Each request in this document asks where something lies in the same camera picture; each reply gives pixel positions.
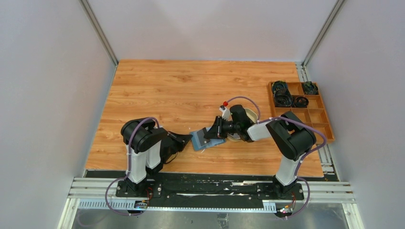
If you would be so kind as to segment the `blue card holder wallet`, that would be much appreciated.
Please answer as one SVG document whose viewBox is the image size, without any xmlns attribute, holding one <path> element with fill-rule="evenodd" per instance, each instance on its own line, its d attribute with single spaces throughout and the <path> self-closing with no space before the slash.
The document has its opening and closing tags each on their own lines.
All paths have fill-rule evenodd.
<svg viewBox="0 0 405 229">
<path fill-rule="evenodd" d="M 224 144 L 226 141 L 225 139 L 207 139 L 204 138 L 204 134 L 210 130 L 210 127 L 205 127 L 198 131 L 192 131 L 190 134 L 192 135 L 191 142 L 194 151 L 201 151 L 207 148 L 215 147 L 221 144 Z"/>
</svg>

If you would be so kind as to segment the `grey card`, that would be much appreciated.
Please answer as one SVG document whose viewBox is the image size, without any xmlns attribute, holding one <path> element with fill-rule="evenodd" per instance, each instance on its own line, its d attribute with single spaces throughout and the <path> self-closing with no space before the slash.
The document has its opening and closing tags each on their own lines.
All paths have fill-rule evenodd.
<svg viewBox="0 0 405 229">
<path fill-rule="evenodd" d="M 206 127 L 198 130 L 198 131 L 193 131 L 190 132 L 190 134 L 192 135 L 192 146 L 194 151 L 199 151 L 199 150 L 203 150 L 206 149 L 210 143 L 210 139 L 205 139 L 204 136 L 204 132 L 207 130 Z"/>
</svg>

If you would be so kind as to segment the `beige oval tray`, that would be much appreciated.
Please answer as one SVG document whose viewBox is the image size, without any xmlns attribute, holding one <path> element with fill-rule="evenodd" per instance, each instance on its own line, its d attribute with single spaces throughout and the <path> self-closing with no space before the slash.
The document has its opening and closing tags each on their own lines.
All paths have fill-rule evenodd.
<svg viewBox="0 0 405 229">
<path fill-rule="evenodd" d="M 227 138 L 233 142 L 252 142 L 247 129 L 257 121 L 256 113 L 249 108 L 243 108 L 241 105 L 234 105 L 231 107 L 230 119 L 234 124 L 234 130 L 227 134 Z"/>
</svg>

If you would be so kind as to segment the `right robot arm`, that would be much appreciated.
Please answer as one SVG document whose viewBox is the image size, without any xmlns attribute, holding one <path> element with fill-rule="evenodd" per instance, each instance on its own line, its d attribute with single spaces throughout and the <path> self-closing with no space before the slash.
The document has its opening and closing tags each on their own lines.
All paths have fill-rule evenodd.
<svg viewBox="0 0 405 229">
<path fill-rule="evenodd" d="M 229 109 L 222 105 L 220 109 L 223 114 L 215 118 L 208 130 L 203 130 L 203 137 L 211 140 L 236 135 L 245 142 L 273 139 L 282 154 L 280 167 L 273 178 L 273 194 L 278 199 L 287 198 L 297 182 L 301 161 L 313 151 L 317 142 L 317 130 L 302 123 L 291 111 L 254 122 L 240 104 Z"/>
</svg>

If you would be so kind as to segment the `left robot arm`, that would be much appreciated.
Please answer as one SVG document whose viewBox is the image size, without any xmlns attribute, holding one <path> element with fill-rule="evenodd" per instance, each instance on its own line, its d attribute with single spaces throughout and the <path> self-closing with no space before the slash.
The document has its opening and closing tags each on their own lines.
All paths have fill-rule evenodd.
<svg viewBox="0 0 405 229">
<path fill-rule="evenodd" d="M 120 133 L 128 156 L 124 181 L 135 197 L 145 194 L 147 175 L 160 172 L 170 157 L 182 152 L 192 139 L 192 135 L 167 131 L 154 117 L 129 120 Z"/>
</svg>

